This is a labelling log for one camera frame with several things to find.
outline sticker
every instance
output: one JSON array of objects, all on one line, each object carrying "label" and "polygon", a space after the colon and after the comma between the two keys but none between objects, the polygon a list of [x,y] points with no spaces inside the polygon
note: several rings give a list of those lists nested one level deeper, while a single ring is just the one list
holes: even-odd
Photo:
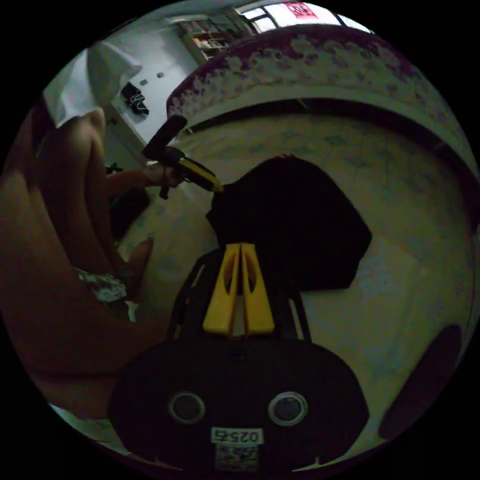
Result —
[{"label": "sticker", "polygon": [[264,431],[262,428],[220,428],[212,427],[211,442],[219,445],[263,445]]},{"label": "sticker", "polygon": [[264,443],[261,428],[212,427],[211,442],[216,444],[215,468],[224,472],[256,472],[259,445]]},{"label": "sticker", "polygon": [[217,443],[215,468],[224,472],[256,472],[259,466],[259,447],[223,445]]}]

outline window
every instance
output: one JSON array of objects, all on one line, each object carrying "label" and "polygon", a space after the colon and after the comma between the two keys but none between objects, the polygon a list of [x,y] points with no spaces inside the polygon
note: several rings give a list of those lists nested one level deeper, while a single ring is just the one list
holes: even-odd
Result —
[{"label": "window", "polygon": [[323,24],[344,25],[373,34],[366,26],[313,3],[279,2],[243,11],[241,15],[259,33],[292,25]]},{"label": "window", "polygon": [[277,28],[273,21],[268,17],[260,18],[260,20],[254,20],[252,23],[261,33],[268,32],[269,30],[274,30]]},{"label": "window", "polygon": [[266,11],[276,20],[279,27],[289,27],[291,25],[304,24],[330,24],[340,25],[335,15],[321,6],[312,5],[311,3],[292,3],[292,6],[301,5],[306,7],[310,12],[305,15],[297,15],[294,8],[289,8],[283,3],[266,6]]},{"label": "window", "polygon": [[261,17],[262,15],[265,15],[265,10],[263,8],[255,8],[253,10],[246,11],[245,13],[242,13],[242,15],[246,19],[254,19],[255,17]]},{"label": "window", "polygon": [[363,30],[364,32],[368,32],[368,33],[373,33],[366,26],[361,25],[360,23],[358,23],[355,20],[351,20],[350,18],[347,18],[346,16],[343,16],[343,15],[339,15],[339,17],[343,20],[343,22],[345,23],[345,25],[347,27],[351,27],[353,29],[358,29],[358,30]]}]

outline human hand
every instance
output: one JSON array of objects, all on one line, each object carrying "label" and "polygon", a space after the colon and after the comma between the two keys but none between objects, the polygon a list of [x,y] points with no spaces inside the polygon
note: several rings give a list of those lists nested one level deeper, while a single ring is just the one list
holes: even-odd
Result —
[{"label": "human hand", "polygon": [[143,173],[151,181],[151,186],[175,188],[184,181],[172,167],[159,162],[147,166]]}]

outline red sign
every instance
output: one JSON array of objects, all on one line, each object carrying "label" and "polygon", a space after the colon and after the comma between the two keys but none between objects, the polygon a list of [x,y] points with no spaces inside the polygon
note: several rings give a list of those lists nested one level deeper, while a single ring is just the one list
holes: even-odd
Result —
[{"label": "red sign", "polygon": [[297,19],[316,19],[317,16],[304,3],[286,3]]}]

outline number label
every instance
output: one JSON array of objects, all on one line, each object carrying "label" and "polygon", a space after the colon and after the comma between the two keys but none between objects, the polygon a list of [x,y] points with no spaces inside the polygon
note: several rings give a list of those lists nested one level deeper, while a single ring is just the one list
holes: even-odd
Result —
[{"label": "number label", "polygon": [[219,428],[211,429],[211,442],[221,445],[263,445],[261,428]]}]

